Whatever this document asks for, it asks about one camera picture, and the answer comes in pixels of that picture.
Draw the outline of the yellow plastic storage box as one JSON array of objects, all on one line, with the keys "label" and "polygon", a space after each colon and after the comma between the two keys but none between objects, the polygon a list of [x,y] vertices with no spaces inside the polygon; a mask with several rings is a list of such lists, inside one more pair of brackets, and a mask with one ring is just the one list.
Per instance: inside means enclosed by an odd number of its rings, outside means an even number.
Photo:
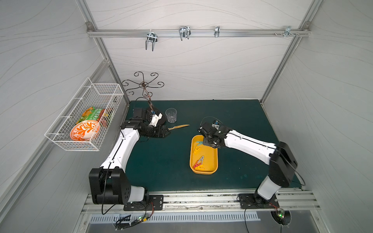
[{"label": "yellow plastic storage box", "polygon": [[[218,150],[209,146],[201,145],[198,146],[201,147],[201,149],[196,154],[193,153],[196,149],[197,141],[203,141],[203,139],[204,137],[202,135],[197,135],[192,138],[189,166],[196,174],[212,175],[219,167]],[[202,156],[204,156],[203,166],[205,169],[195,170],[193,166]]]}]

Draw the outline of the red clothespin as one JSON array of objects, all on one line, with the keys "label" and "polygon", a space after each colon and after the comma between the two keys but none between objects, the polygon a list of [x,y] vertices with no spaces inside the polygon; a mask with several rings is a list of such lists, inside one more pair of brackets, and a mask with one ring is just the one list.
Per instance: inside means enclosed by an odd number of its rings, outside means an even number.
[{"label": "red clothespin", "polygon": [[194,168],[195,170],[197,170],[197,168],[199,168],[199,167],[202,166],[202,165],[203,165],[203,159],[200,159],[200,160],[198,160],[198,161],[194,164],[193,168]]}]

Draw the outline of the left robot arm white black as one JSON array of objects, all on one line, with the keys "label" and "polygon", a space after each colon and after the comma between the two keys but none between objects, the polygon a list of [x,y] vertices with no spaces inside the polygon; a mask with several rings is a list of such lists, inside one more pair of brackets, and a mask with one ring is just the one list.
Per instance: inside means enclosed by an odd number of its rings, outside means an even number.
[{"label": "left robot arm white black", "polygon": [[158,109],[135,108],[133,117],[122,123],[111,153],[99,168],[93,168],[89,173],[94,204],[125,205],[146,201],[146,188],[131,185],[125,170],[141,136],[165,138],[171,133],[164,125],[165,121],[166,117]]}]

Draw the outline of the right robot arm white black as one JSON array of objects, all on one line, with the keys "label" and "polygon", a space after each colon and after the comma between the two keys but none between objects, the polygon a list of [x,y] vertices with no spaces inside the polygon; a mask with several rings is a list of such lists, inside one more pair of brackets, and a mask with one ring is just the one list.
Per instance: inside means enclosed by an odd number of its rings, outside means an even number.
[{"label": "right robot arm white black", "polygon": [[276,192],[290,186],[298,163],[285,142],[277,144],[245,136],[225,125],[205,122],[198,132],[204,137],[203,143],[214,149],[232,148],[251,155],[269,166],[268,175],[254,193],[256,199],[270,203]]}]

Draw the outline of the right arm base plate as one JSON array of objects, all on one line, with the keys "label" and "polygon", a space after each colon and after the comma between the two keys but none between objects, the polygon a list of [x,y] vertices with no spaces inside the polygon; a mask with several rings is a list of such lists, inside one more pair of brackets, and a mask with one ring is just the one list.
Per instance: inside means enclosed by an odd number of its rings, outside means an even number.
[{"label": "right arm base plate", "polygon": [[239,194],[237,201],[241,209],[278,209],[278,199],[274,194],[269,200],[262,198],[259,194]]}]

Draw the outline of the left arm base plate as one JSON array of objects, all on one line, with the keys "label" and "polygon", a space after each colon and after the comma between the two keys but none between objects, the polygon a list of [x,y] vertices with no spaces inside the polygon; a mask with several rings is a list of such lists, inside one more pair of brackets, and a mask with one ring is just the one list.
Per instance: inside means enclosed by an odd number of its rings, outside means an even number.
[{"label": "left arm base plate", "polygon": [[124,205],[124,211],[161,211],[163,210],[164,196],[149,195],[141,202],[132,202]]}]

